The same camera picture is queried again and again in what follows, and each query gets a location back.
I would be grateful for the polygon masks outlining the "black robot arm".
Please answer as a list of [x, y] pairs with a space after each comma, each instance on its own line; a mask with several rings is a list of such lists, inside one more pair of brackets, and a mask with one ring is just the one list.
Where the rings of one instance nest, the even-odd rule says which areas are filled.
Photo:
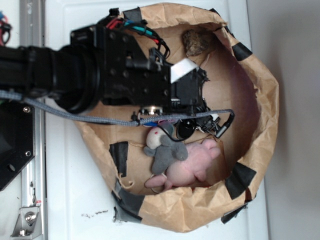
[[172, 70], [156, 48], [146, 56], [133, 35], [101, 24], [74, 30], [70, 44], [58, 51], [34, 46], [0, 49], [2, 90], [52, 98], [73, 114], [103, 103], [192, 115], [203, 105], [207, 74], [196, 65], [178, 78]]

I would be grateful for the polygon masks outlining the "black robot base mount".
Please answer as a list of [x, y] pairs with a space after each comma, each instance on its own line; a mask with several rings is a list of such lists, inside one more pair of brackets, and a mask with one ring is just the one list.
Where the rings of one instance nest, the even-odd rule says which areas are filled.
[[16, 101], [0, 105], [0, 190], [34, 157], [33, 108]]

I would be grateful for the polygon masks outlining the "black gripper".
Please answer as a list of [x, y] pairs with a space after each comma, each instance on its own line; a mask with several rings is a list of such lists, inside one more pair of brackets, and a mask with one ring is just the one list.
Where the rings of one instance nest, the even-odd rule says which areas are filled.
[[203, 105], [207, 74], [198, 66], [174, 77], [174, 66], [156, 49], [146, 57], [135, 37], [92, 25], [70, 34], [71, 49], [84, 71], [84, 99], [91, 106], [134, 105], [142, 111], [194, 113]]

